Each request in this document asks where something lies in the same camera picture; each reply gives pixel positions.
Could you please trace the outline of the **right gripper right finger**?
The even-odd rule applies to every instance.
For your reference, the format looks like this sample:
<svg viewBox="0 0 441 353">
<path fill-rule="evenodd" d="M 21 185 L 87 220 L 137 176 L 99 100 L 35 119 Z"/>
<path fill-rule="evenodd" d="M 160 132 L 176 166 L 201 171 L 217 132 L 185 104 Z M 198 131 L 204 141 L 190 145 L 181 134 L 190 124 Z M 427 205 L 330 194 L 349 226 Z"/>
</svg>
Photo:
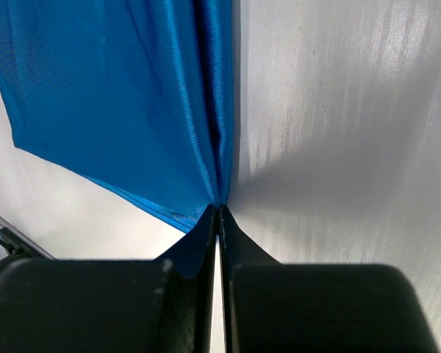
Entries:
<svg viewBox="0 0 441 353">
<path fill-rule="evenodd" d="M 283 264 L 218 211 L 228 352 L 436 352 L 404 274 L 382 264 Z"/>
</svg>

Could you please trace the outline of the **blue cloth napkin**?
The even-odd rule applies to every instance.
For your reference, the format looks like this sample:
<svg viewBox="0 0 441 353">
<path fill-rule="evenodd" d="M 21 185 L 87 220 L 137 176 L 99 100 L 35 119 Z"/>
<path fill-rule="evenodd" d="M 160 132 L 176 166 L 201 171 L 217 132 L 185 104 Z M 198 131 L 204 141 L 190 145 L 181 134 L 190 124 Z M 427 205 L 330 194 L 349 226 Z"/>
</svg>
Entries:
<svg viewBox="0 0 441 353">
<path fill-rule="evenodd" d="M 230 1 L 0 1 L 14 145 L 177 229 L 227 202 Z"/>
</svg>

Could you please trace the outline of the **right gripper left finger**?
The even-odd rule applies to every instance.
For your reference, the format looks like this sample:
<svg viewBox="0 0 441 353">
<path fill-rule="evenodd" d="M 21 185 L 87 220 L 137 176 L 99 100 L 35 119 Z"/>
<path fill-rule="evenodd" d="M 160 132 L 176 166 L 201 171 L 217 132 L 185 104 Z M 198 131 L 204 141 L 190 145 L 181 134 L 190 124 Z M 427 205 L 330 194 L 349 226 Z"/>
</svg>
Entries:
<svg viewBox="0 0 441 353">
<path fill-rule="evenodd" d="M 153 260 L 0 261 L 0 352 L 207 352 L 215 208 Z"/>
</svg>

